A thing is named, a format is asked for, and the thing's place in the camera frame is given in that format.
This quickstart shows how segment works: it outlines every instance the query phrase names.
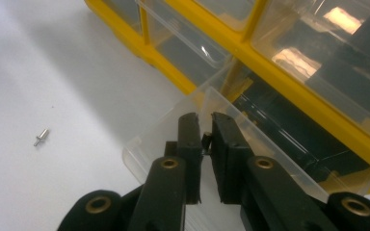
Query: small metal screw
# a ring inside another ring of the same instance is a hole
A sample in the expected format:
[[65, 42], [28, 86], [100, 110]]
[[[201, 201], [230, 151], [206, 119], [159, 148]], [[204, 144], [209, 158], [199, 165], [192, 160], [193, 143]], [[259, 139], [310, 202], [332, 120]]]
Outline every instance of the small metal screw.
[[34, 146], [38, 146], [39, 142], [44, 140], [47, 137], [47, 135], [49, 135], [49, 130], [44, 129], [43, 132], [41, 132], [40, 136], [36, 137], [37, 140], [36, 140]]

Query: white table surface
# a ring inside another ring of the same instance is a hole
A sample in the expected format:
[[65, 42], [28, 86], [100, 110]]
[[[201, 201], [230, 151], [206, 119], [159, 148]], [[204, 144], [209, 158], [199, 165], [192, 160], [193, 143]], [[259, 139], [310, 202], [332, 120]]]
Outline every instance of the white table surface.
[[56, 230], [85, 193], [133, 190], [124, 144], [182, 97], [83, 0], [0, 0], [0, 230]]

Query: storage drawer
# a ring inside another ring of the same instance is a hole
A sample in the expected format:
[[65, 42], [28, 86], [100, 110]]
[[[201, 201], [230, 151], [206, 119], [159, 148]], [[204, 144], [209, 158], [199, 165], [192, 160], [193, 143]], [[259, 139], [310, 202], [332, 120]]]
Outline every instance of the storage drawer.
[[254, 0], [195, 0], [235, 31], [242, 31], [253, 9]]
[[370, 134], [370, 1], [269, 1], [252, 46]]
[[[228, 73], [231, 72], [227, 72], [226, 69], [219, 72], [200, 86], [198, 90], [180, 101], [156, 125], [130, 141], [122, 153], [127, 167], [143, 183], [152, 161], [164, 155], [166, 141], [176, 141], [177, 122], [180, 116], [192, 112], [197, 113], [200, 132], [203, 133], [212, 130], [211, 114], [220, 112], [235, 118], [255, 155], [276, 159], [307, 194], [321, 201], [327, 201], [329, 194], [218, 91], [226, 89], [229, 94], [232, 94], [233, 91], [242, 89], [243, 86], [251, 82], [251, 79], [247, 78], [244, 72], [236, 74], [236, 77], [229, 76]], [[195, 231], [244, 230], [239, 217], [240, 206], [220, 203], [212, 163], [208, 157], [205, 157], [202, 162], [201, 175], [202, 204], [187, 206], [186, 229]], [[367, 176], [355, 178], [358, 184], [356, 191], [365, 192], [365, 189], [370, 186], [370, 172]], [[350, 185], [347, 184], [348, 181], [334, 174], [330, 176], [330, 183], [338, 187], [338, 189], [334, 189], [335, 191], [349, 191], [351, 189]]]
[[151, 44], [195, 85], [200, 85], [230, 60], [214, 40], [164, 1], [138, 1], [147, 12]]

